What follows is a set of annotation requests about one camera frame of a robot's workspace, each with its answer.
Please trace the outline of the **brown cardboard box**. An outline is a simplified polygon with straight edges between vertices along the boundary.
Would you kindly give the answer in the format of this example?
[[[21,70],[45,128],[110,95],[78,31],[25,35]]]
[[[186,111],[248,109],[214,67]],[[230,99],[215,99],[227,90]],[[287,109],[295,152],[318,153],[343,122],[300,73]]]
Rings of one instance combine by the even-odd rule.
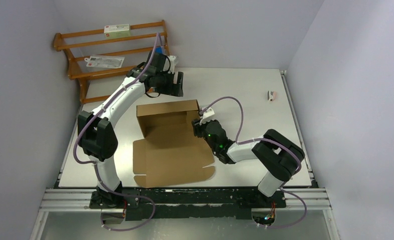
[[[199,118],[198,112],[195,99],[137,106],[143,134],[133,142],[133,173],[138,186],[191,184],[214,176],[211,148],[194,136],[192,121]]]

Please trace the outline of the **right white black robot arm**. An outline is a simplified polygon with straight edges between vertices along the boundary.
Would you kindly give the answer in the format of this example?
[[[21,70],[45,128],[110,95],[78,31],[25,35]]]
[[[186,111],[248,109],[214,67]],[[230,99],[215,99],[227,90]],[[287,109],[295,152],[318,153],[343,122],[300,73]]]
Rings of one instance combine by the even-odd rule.
[[[191,124],[194,136],[204,139],[223,164],[257,159],[267,169],[254,197],[260,207],[272,203],[274,193],[301,170],[305,158],[303,149],[274,129],[258,138],[237,143],[228,138],[218,120],[201,123],[200,119],[194,119]]]

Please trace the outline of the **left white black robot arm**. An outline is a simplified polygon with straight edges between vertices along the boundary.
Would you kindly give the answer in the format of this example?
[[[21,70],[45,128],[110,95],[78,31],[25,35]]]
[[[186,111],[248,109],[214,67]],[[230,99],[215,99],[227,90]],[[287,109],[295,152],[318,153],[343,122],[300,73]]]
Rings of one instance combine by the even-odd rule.
[[[118,147],[114,128],[128,108],[149,90],[160,95],[183,96],[183,73],[175,72],[177,63],[174,55],[150,52],[147,61],[129,70],[121,85],[102,104],[78,115],[74,159],[79,164],[94,166],[97,192],[111,208],[123,201],[122,183],[114,163]]]

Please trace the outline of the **white green box top shelf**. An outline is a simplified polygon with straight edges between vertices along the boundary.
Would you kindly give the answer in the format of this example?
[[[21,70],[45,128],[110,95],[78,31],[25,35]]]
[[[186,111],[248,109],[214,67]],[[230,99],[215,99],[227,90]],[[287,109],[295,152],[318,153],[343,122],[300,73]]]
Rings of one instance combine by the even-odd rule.
[[[106,25],[104,27],[104,36],[107,39],[130,37],[131,36],[130,25],[129,24]]]

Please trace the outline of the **small blue object on shelf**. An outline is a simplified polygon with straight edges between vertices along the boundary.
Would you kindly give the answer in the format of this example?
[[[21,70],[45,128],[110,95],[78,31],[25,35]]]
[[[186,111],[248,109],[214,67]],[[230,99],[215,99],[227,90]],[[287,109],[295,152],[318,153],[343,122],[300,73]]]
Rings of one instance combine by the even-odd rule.
[[[156,53],[166,55],[166,50],[163,47],[159,46],[156,48]]]

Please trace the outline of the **small pink white object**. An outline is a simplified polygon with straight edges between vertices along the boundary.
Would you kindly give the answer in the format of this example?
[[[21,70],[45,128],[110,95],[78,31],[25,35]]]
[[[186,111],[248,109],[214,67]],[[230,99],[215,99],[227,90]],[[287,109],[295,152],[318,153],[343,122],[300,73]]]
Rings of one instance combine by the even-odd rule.
[[[276,99],[276,92],[275,91],[269,91],[268,92],[268,100],[269,101],[274,101]]]

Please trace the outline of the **orange wooden shelf rack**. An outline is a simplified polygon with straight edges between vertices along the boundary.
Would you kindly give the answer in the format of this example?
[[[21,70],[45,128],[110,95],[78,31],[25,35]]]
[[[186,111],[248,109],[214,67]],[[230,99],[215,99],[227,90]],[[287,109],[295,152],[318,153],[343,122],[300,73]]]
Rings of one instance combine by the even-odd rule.
[[[67,75],[80,86],[82,104],[104,101],[108,96],[87,97],[91,81],[125,76],[139,61],[138,54],[148,54],[157,40],[169,55],[167,27],[164,20],[142,24],[106,25],[102,29],[57,33],[54,49],[64,52]]]

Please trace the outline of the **clear plastic package on shelf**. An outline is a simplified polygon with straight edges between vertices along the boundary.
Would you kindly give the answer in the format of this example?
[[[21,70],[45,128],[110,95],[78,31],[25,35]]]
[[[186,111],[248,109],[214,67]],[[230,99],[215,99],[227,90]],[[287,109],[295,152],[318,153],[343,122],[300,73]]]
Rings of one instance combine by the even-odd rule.
[[[91,55],[84,58],[84,61],[86,67],[90,68],[119,69],[122,67],[124,59],[122,56]]]

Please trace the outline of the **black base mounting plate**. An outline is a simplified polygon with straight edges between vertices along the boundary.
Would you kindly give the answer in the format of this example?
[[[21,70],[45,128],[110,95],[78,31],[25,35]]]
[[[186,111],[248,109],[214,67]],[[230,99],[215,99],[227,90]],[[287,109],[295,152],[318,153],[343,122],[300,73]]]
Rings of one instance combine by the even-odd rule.
[[[255,209],[286,207],[284,193],[267,197],[256,187],[142,188],[125,187],[122,196],[110,197],[94,191],[92,210],[119,211],[127,221],[153,219],[223,218],[251,220]]]

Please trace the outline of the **aluminium frame rail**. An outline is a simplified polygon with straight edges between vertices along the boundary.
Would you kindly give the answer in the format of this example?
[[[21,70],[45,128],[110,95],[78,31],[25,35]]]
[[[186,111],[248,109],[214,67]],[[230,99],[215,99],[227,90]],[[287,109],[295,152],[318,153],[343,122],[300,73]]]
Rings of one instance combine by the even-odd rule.
[[[39,240],[43,234],[49,213],[121,213],[120,209],[91,209],[92,189],[47,189],[39,207],[38,217],[30,239]],[[322,211],[328,235],[332,240],[341,236],[332,212],[332,206],[324,188],[287,188],[282,197],[286,202],[285,211],[302,211],[304,200],[308,211]]]

